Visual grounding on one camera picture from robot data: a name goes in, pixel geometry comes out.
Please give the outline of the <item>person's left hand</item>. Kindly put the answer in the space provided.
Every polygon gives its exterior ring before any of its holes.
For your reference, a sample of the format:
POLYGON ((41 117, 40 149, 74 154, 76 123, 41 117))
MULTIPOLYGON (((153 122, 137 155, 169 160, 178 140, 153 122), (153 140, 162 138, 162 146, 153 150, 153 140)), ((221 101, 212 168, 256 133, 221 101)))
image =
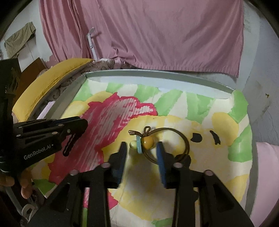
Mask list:
POLYGON ((25 169, 17 180, 1 173, 1 186, 11 187, 16 182, 20 184, 21 195, 24 199, 30 198, 33 192, 32 174, 29 168, 25 169))

